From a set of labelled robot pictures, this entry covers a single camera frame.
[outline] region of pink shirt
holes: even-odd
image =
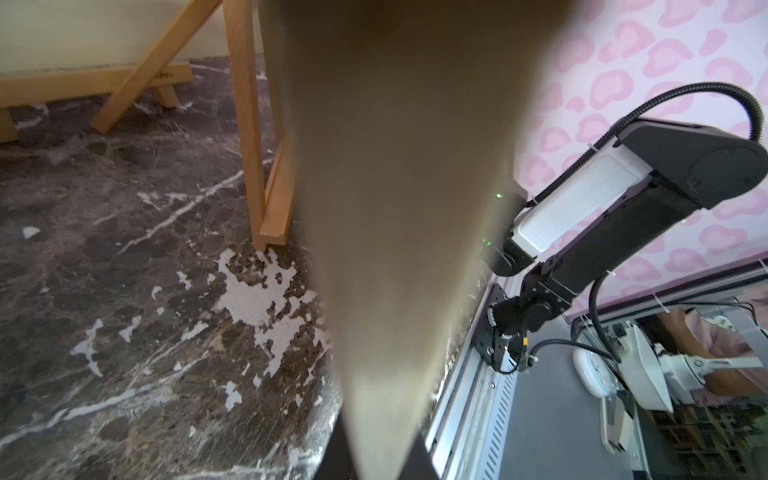
[[[752,303],[755,306],[757,322],[763,328],[768,328],[768,288],[763,287],[745,293],[738,299],[741,302]],[[686,315],[685,324],[704,348],[717,358],[755,356],[739,333],[705,322],[696,310]],[[756,387],[768,393],[768,370],[739,369],[739,372]],[[717,396],[707,389],[694,390],[691,395],[698,406],[723,405],[733,399],[733,397]]]

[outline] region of dark marble floor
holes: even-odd
[[[307,478],[322,457],[341,398],[298,222],[253,250],[228,64],[194,64],[180,107],[144,96],[108,136],[104,98],[12,110],[0,478]]]

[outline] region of pink patterned wallpaper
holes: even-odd
[[[768,0],[587,0],[558,41],[545,77],[515,165],[531,194],[618,118],[670,88],[727,81],[751,91],[768,110]],[[678,98],[647,116],[749,134],[741,106],[718,94]],[[566,233],[548,255],[596,216]],[[768,181],[656,239],[605,281],[600,303],[762,252],[768,252]],[[586,295],[571,312],[585,309]]]

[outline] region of person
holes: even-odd
[[[764,290],[756,296],[747,294],[739,300],[751,302],[755,306],[756,321],[767,328],[768,303],[765,299],[768,299],[768,289]],[[739,333],[708,323],[696,309],[685,311],[675,308],[669,313],[659,313],[657,317],[674,341],[672,348],[679,353],[708,359],[755,356]],[[768,393],[766,369],[718,370],[707,375],[705,380],[705,388],[692,392],[698,406],[718,406],[735,397]]]

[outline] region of hand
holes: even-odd
[[[672,336],[688,331],[688,326],[685,324],[685,312],[682,309],[675,308],[669,313],[659,313],[658,317]]]

